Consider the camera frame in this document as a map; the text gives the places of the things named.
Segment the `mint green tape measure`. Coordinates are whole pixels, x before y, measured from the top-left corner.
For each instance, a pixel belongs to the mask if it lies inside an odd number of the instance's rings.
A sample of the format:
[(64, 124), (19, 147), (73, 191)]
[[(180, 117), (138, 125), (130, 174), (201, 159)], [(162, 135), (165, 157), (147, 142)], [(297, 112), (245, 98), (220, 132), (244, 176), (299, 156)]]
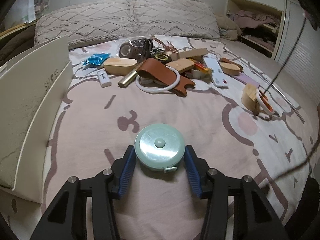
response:
[(182, 134), (167, 124), (153, 124), (143, 128), (136, 136), (135, 153), (147, 168), (164, 173), (177, 170), (185, 151)]

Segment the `white round tape disc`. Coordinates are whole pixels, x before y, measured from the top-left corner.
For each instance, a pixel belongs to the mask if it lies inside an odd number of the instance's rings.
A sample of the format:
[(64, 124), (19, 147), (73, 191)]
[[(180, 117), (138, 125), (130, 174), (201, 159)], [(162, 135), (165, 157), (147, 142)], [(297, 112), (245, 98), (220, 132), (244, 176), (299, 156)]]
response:
[(192, 69), (191, 70), (191, 77), (193, 79), (205, 79), (205, 78), (208, 78), (210, 76), (210, 73), (204, 73), (204, 72), (201, 72), (200, 70), (197, 70), (197, 69)]

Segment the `beige plush cushion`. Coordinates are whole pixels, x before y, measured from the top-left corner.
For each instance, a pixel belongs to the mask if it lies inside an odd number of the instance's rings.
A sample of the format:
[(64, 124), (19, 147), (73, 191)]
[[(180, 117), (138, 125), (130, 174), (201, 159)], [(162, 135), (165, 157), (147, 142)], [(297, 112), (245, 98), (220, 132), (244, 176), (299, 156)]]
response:
[(220, 37), (230, 41), (236, 41), (242, 35), (240, 27), (225, 15), (215, 15)]

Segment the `metal rod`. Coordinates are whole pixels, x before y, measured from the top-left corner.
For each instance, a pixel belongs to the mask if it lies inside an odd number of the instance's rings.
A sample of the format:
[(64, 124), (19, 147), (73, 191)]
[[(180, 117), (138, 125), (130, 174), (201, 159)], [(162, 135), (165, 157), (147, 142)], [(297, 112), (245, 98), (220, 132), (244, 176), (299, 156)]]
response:
[(284, 100), (285, 102), (291, 107), (291, 109), (296, 113), (296, 115), (299, 117), (300, 121), (305, 124), (305, 120), (300, 115), (300, 113), (297, 111), (297, 109), (294, 107), (294, 105), (291, 103), (291, 101), (275, 86), (273, 85), (268, 78), (262, 73), (257, 71), (257, 68), (251, 68), (255, 74), (257, 74), (265, 83), (267, 83), (271, 88), (273, 88)]

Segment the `wall niche with clothes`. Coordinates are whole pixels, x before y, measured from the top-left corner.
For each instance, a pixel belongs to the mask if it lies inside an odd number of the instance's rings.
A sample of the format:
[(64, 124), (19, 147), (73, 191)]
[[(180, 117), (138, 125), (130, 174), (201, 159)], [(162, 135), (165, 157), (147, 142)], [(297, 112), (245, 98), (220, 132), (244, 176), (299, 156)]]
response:
[(228, 0), (226, 15), (241, 29), (238, 40), (274, 59), (285, 22), (285, 12), (251, 0)]

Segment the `oval wooden block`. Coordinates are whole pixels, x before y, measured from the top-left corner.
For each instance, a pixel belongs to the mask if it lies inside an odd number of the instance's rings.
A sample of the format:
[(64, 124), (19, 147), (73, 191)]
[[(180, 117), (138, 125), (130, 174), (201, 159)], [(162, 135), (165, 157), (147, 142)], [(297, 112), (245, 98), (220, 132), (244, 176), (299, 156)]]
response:
[(254, 115), (258, 115), (259, 103), (256, 99), (257, 87), (251, 83), (247, 83), (242, 91), (241, 102), (242, 104), (251, 111)]

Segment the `left beige knitted pillow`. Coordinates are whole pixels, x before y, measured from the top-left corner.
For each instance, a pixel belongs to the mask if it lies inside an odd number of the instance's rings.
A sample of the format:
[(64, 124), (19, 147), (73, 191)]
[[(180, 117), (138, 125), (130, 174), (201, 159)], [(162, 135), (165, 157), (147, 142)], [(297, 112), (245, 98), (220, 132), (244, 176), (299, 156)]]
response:
[(42, 16), (36, 24), (34, 44), (67, 36), (68, 48), (133, 37), (137, 24), (128, 0), (103, 0), (71, 5)]

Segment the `brown folded blanket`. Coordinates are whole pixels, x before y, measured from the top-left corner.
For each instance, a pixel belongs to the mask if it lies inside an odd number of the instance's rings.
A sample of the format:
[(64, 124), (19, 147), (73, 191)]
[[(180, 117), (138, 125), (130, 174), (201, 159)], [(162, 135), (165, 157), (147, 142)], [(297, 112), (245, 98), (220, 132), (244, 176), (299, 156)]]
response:
[(17, 34), (12, 34), (1, 41), (1, 66), (13, 57), (34, 46), (35, 25)]

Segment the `white remote control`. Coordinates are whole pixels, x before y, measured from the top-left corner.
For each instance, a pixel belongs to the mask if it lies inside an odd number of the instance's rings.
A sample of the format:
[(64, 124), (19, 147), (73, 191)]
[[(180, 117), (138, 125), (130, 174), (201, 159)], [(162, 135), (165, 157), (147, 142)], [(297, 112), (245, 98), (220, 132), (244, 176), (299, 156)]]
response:
[(209, 68), (211, 72), (212, 83), (218, 88), (228, 88), (228, 83), (226, 80), (226, 75), (222, 71), (217, 59), (213, 57), (204, 57), (204, 64)]

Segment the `white paper shopping bag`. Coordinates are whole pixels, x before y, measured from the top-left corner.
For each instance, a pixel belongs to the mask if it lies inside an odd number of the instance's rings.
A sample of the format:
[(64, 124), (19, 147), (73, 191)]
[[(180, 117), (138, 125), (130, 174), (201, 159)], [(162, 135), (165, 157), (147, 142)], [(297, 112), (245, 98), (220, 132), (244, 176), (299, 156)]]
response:
[(36, 20), (34, 0), (16, 0), (4, 18), (5, 29)]

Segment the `brown leather sleeve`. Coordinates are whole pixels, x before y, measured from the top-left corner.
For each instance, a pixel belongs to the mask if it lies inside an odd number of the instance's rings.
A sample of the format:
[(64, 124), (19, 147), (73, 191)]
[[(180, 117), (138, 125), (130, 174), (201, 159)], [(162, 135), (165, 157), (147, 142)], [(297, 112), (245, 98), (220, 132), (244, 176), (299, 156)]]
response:
[[(173, 84), (177, 77), (173, 70), (170, 70), (163, 63), (153, 58), (147, 59), (140, 66), (140, 68), (137, 71), (137, 74), (140, 77), (150, 79), (153, 81), (158, 81), (167, 86)], [(186, 88), (195, 87), (195, 82), (191, 81), (186, 77), (181, 76), (179, 73), (178, 76), (180, 77), (179, 83), (169, 91), (175, 93), (178, 96), (186, 97)]]

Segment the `brass metal bar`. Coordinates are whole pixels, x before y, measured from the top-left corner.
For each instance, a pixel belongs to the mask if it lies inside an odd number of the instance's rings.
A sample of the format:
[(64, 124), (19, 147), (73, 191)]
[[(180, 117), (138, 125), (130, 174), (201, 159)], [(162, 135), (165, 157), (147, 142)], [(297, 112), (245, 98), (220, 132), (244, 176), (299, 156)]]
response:
[(118, 86), (120, 88), (126, 88), (128, 85), (130, 85), (133, 81), (135, 81), (135, 78), (137, 76), (137, 70), (133, 69), (131, 72), (129, 72), (126, 76), (124, 76), (119, 82)]

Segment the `long wooden strip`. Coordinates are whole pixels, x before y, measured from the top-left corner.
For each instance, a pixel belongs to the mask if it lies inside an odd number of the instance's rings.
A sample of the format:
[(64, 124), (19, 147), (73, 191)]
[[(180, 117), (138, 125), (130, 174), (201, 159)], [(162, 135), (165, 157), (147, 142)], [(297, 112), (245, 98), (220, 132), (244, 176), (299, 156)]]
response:
[(207, 48), (197, 48), (197, 49), (191, 49), (188, 51), (180, 51), (178, 53), (172, 53), (170, 55), (170, 58), (172, 61), (176, 61), (178, 59), (186, 59), (186, 58), (191, 58), (195, 56), (203, 56), (208, 54), (209, 51)]

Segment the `blue foil packet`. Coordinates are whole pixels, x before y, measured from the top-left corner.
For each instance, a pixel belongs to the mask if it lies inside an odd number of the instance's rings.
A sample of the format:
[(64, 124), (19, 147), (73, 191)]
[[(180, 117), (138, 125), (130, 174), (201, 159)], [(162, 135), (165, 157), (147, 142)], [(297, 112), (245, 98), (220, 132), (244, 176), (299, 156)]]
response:
[(89, 58), (87, 58), (83, 65), (86, 66), (88, 64), (92, 64), (95, 66), (100, 66), (103, 64), (104, 61), (106, 61), (108, 58), (110, 58), (111, 54), (93, 54), (92, 56), (90, 56)]

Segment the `white usb stick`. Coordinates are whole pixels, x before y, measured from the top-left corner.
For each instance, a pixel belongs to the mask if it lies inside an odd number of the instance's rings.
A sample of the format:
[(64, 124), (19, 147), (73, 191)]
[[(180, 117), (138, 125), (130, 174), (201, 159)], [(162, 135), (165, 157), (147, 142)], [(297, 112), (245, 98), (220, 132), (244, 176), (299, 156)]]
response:
[(102, 88), (109, 87), (112, 85), (110, 78), (108, 77), (107, 72), (105, 70), (100, 70), (97, 72), (97, 76)]

